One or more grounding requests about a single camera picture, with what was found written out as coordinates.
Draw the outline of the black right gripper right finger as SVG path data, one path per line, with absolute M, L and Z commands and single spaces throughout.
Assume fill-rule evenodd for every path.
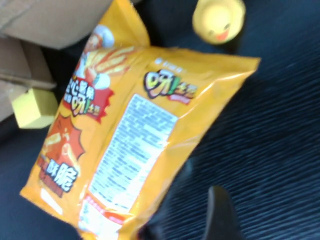
M 204 240 L 243 240 L 233 200 L 222 186 L 208 190 Z

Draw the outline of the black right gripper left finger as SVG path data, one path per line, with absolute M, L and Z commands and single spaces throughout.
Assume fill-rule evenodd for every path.
M 169 186 L 157 211 L 139 230 L 141 240 L 200 240 L 203 230 L 194 230 L 190 223 L 192 215 L 187 204 L 197 170 L 203 162 L 202 157 L 190 157 L 183 164 Z

